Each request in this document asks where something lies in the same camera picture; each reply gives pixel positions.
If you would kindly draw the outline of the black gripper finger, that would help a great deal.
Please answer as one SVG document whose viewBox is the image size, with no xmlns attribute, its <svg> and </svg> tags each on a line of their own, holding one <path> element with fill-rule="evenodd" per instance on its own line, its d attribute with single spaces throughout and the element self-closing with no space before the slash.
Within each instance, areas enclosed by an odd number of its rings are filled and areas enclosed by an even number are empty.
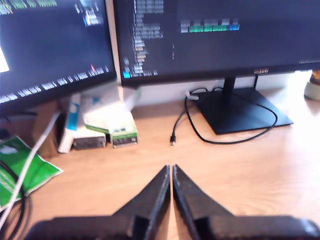
<svg viewBox="0 0 320 240">
<path fill-rule="evenodd" d="M 130 240 L 166 240 L 171 211 L 170 166 L 165 165 L 142 191 L 113 215 L 132 220 Z"/>
<path fill-rule="evenodd" d="M 173 205 L 180 240 L 214 240 L 210 216 L 233 214 L 208 196 L 177 165 L 172 167 Z"/>
</svg>

